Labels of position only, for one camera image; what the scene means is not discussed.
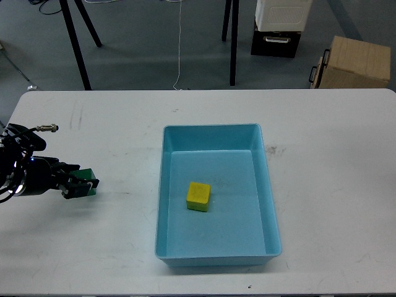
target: white cable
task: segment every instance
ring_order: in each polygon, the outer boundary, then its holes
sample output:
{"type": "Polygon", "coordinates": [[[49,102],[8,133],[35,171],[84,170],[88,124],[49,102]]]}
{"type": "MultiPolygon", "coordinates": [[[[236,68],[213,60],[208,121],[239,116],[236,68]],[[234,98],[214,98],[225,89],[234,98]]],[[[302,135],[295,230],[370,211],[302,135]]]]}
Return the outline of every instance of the white cable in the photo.
{"type": "Polygon", "coordinates": [[[110,2],[116,2],[119,0],[85,0],[86,3],[91,3],[91,4],[99,4],[99,3],[110,3],[110,2]]]}
{"type": "Polygon", "coordinates": [[[181,43],[181,2],[183,0],[167,0],[168,2],[180,2],[180,9],[179,9],[179,53],[178,53],[178,67],[179,67],[179,74],[178,74],[178,78],[176,79],[176,82],[173,85],[173,88],[176,91],[180,91],[181,89],[176,88],[176,84],[179,82],[179,78],[180,78],[180,43],[181,43]]]}

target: yellow block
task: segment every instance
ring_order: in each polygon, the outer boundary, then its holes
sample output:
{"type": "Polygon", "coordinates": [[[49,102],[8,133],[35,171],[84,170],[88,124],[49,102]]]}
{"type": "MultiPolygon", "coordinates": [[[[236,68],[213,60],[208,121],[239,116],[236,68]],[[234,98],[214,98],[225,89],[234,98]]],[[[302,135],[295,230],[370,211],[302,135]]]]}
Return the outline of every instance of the yellow block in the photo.
{"type": "Polygon", "coordinates": [[[207,212],[209,207],[210,185],[192,181],[187,193],[187,208],[207,212]]]}

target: metal stand leg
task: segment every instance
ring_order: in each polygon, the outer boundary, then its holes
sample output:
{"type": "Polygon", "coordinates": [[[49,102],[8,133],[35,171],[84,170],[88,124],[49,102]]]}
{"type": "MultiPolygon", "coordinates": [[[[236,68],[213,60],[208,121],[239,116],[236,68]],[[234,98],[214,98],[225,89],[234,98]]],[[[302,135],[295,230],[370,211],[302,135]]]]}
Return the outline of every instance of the metal stand leg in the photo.
{"type": "Polygon", "coordinates": [[[75,29],[73,25],[72,16],[69,10],[69,5],[67,3],[67,0],[59,0],[59,3],[61,4],[64,21],[66,23],[67,31],[69,32],[70,41],[72,43],[75,60],[77,61],[77,65],[80,70],[80,75],[81,75],[82,83],[84,84],[84,89],[87,91],[91,91],[92,88],[89,82],[87,70],[85,68],[84,59],[82,58],[82,53],[81,53],[79,41],[77,39],[77,34],[75,34],[75,29]]]}
{"type": "Polygon", "coordinates": [[[231,25],[231,62],[230,62],[230,85],[235,85],[236,76],[236,46],[238,41],[238,14],[239,0],[233,0],[233,20],[231,25]]]}
{"type": "Polygon", "coordinates": [[[222,40],[223,41],[227,40],[228,21],[230,20],[231,3],[232,3],[232,0],[225,1],[223,31],[222,31],[222,40]]]}
{"type": "Polygon", "coordinates": [[[85,10],[84,5],[82,4],[82,0],[74,0],[74,2],[76,4],[77,8],[79,9],[82,18],[84,19],[84,22],[87,25],[88,30],[91,33],[91,36],[92,36],[95,44],[97,45],[97,47],[101,47],[101,42],[100,42],[99,36],[98,36],[97,32],[95,31],[95,28],[93,27],[91,19],[89,18],[89,15],[88,15],[87,11],[85,10]]]}

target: floor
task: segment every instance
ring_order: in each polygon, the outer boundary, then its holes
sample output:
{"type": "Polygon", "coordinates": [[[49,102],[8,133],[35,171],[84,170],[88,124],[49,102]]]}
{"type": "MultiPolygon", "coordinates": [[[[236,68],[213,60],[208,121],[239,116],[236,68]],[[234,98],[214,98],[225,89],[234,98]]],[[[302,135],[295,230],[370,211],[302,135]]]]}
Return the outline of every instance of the floor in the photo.
{"type": "MultiPolygon", "coordinates": [[[[251,56],[256,0],[241,1],[236,86],[230,87],[230,41],[222,42],[224,1],[184,0],[181,5],[180,76],[176,88],[309,88],[309,73],[334,35],[391,46],[396,90],[396,1],[314,0],[296,57],[251,56]]],[[[179,74],[180,4],[161,0],[84,3],[104,44],[97,48],[69,1],[94,90],[172,90],[179,74]]],[[[48,1],[42,11],[54,12],[48,1]]],[[[43,15],[28,0],[0,0],[0,120],[7,123],[30,85],[38,90],[83,90],[62,13],[43,15]]]]}

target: light blue bin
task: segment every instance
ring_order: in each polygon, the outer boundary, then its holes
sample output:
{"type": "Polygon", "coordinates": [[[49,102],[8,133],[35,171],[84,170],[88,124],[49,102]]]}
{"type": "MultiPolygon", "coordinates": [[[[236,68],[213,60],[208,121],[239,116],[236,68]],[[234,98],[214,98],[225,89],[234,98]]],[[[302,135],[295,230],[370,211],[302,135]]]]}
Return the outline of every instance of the light blue bin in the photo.
{"type": "Polygon", "coordinates": [[[165,127],[156,256],[170,266],[258,265],[281,252],[260,126],[165,127]],[[187,209],[191,181],[211,185],[208,212],[187,209]]]}

